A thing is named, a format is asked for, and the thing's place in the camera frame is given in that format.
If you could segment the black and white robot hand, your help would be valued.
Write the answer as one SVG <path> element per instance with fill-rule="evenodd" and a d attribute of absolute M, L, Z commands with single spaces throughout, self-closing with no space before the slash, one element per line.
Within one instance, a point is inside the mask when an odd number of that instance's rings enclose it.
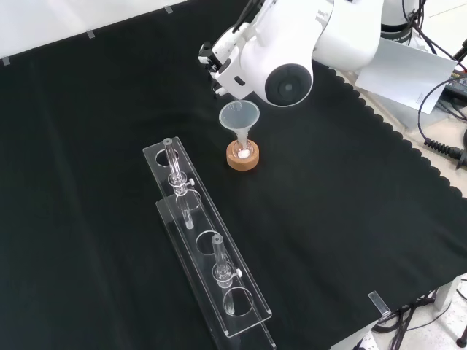
<path fill-rule="evenodd" d="M 231 27 L 214 45 L 205 42 L 199 50 L 198 61 L 208 71 L 212 91 L 218 97 L 230 94 L 242 100 L 252 92 L 240 65 L 249 27 L 249 23 L 241 24 L 236 31 Z"/>

